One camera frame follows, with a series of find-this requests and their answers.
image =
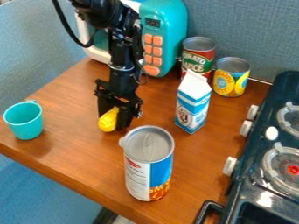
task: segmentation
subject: blue fabric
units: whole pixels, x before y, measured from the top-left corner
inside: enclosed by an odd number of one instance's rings
[[[93,223],[101,209],[91,200],[15,162],[0,171],[0,180],[1,224]]]
[[[216,59],[240,57],[251,77],[272,81],[281,71],[299,70],[297,0],[183,0],[188,36],[216,42]]]
[[[73,7],[60,1],[75,28]],[[49,0],[0,6],[0,113],[85,57]],[[0,155],[0,224],[92,223],[101,206]]]

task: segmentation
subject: stove knob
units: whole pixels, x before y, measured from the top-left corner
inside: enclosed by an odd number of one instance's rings
[[[248,110],[248,113],[247,113],[247,119],[251,120],[251,121],[254,120],[258,109],[259,109],[259,106],[251,105],[250,109]]]
[[[278,129],[274,126],[270,126],[266,129],[265,137],[267,140],[274,141],[278,137]]]
[[[226,159],[225,166],[223,167],[222,173],[227,175],[228,177],[232,176],[234,166],[237,163],[237,159],[235,157],[228,157]]]
[[[253,125],[253,122],[244,121],[242,124],[242,127],[240,129],[240,135],[247,137],[252,125]]]

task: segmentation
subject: can lid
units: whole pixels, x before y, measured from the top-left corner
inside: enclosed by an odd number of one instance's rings
[[[185,50],[207,52],[215,48],[215,43],[209,38],[193,37],[184,40],[183,47]]]
[[[121,147],[136,161],[154,163],[173,152],[174,140],[165,129],[147,125],[131,130],[122,139]]]
[[[216,68],[232,74],[245,73],[250,70],[249,64],[240,58],[225,57],[216,62]]]

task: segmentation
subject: yellow can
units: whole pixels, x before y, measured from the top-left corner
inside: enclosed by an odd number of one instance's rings
[[[245,91],[250,73],[249,64],[243,59],[226,57],[216,63],[212,88],[226,97],[237,97]]]

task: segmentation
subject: teal cup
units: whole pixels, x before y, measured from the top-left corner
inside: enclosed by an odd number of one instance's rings
[[[22,101],[6,109],[3,119],[15,137],[29,140],[43,130],[42,111],[36,101]]]

